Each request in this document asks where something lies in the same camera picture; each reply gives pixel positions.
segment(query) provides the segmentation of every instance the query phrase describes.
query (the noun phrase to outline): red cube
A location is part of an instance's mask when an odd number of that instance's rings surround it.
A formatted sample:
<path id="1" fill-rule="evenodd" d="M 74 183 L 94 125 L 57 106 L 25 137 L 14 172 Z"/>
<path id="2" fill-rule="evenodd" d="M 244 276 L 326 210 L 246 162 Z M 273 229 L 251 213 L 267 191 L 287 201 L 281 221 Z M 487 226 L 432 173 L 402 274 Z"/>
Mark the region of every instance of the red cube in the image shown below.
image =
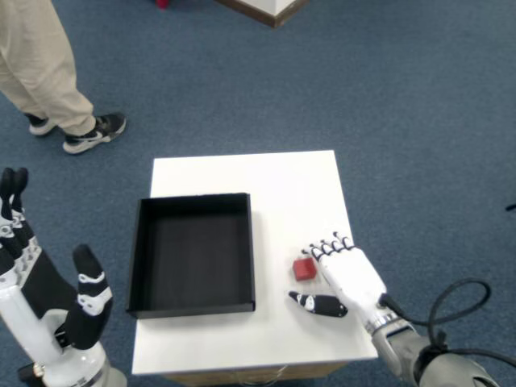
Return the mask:
<path id="1" fill-rule="evenodd" d="M 311 280 L 317 274 L 317 269 L 315 268 L 312 258 L 295 260 L 292 269 L 296 276 L 296 281 Z"/>

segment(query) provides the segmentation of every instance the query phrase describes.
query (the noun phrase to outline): white shoe sole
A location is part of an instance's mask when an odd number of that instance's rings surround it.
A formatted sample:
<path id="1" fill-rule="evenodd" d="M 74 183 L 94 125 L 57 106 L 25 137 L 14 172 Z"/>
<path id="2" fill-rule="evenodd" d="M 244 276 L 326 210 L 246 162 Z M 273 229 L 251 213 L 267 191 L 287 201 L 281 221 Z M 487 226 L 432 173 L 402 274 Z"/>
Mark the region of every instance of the white shoe sole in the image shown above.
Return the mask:
<path id="1" fill-rule="evenodd" d="M 52 123 L 50 120 L 47 121 L 44 125 L 40 127 L 35 127 L 33 125 L 29 126 L 29 132 L 32 135 L 42 136 L 48 134 L 54 127 L 56 127 L 55 123 Z"/>
<path id="2" fill-rule="evenodd" d="M 127 120 L 123 120 L 122 126 L 112 135 L 107 135 L 106 137 L 102 137 L 101 139 L 98 139 L 97 141 L 88 141 L 83 142 L 78 145 L 70 146 L 66 141 L 63 142 L 63 149 L 65 152 L 69 153 L 70 155 L 78 155 L 79 153 L 83 153 L 87 151 L 88 149 L 94 148 L 100 143 L 109 143 L 111 140 L 116 139 L 119 135 L 122 134 L 124 129 L 126 128 Z"/>

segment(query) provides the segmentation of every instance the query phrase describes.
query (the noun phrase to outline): black box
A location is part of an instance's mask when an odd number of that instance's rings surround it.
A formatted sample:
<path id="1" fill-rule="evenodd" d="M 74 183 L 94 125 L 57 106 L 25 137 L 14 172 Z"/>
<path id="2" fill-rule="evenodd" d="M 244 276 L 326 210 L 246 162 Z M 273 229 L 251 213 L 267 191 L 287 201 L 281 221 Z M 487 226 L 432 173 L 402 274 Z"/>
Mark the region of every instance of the black box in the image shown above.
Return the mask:
<path id="1" fill-rule="evenodd" d="M 139 201 L 128 313 L 159 318 L 254 309 L 249 194 Z"/>

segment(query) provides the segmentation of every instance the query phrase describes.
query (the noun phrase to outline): shoe sole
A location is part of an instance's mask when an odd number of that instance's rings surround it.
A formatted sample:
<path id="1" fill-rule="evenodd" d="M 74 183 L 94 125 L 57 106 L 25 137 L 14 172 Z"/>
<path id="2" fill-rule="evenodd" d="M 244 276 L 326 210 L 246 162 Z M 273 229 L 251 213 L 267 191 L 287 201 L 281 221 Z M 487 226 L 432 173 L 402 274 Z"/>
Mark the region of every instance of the shoe sole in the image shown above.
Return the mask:
<path id="1" fill-rule="evenodd" d="M 57 125 L 51 125 L 51 126 L 45 127 L 43 129 L 41 127 L 33 127 L 32 125 L 30 125 L 29 126 L 29 132 L 32 135 L 36 135 L 38 137 L 42 137 L 42 136 L 47 135 L 48 133 L 50 133 L 52 131 L 52 129 L 54 129 L 55 127 L 57 127 Z"/>
<path id="2" fill-rule="evenodd" d="M 90 142 L 84 142 L 80 143 L 79 145 L 75 147 L 70 147 L 66 141 L 63 142 L 63 149 L 65 152 L 67 152 L 70 155 L 78 155 L 80 153 L 86 152 L 87 150 L 96 147 L 97 145 L 101 143 L 109 143 L 111 140 L 116 139 L 119 135 L 122 134 L 122 132 L 126 128 L 127 120 L 123 120 L 123 124 L 120 126 L 120 128 L 113 133 L 112 135 L 107 135 L 106 137 L 102 137 L 98 141 L 90 141 Z"/>

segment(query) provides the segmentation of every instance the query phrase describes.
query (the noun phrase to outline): beige pants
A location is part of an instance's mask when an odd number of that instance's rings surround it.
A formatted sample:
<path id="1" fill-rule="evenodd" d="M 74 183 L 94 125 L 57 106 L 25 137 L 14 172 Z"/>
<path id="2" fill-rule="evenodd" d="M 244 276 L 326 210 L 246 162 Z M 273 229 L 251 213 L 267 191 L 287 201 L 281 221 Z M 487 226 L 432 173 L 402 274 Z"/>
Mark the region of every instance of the beige pants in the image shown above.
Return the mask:
<path id="1" fill-rule="evenodd" d="M 70 135 L 93 129 L 93 106 L 77 91 L 72 49 L 50 0 L 0 0 L 0 90 Z"/>

